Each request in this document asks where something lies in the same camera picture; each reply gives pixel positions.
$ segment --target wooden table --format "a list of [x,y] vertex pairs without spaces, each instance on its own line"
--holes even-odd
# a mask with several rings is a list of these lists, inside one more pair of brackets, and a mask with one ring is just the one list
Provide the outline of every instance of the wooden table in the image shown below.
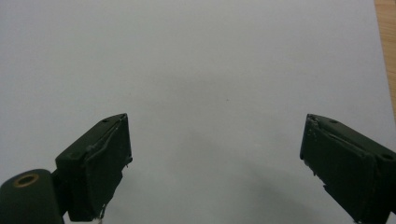
[[396,2],[375,0],[375,9],[387,67],[393,115],[396,118]]

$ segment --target white paper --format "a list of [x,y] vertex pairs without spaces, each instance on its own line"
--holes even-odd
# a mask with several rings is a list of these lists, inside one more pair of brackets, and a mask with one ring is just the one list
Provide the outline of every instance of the white paper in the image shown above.
[[1,183],[119,113],[112,224],[353,223],[299,159],[306,114],[396,146],[372,0],[0,3]]

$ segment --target white surface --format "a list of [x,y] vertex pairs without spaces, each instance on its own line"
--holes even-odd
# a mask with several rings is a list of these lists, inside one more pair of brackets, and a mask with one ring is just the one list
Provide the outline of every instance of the white surface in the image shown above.
[[305,115],[396,147],[372,0],[0,3],[0,182],[123,112],[104,223],[353,223],[299,159]]

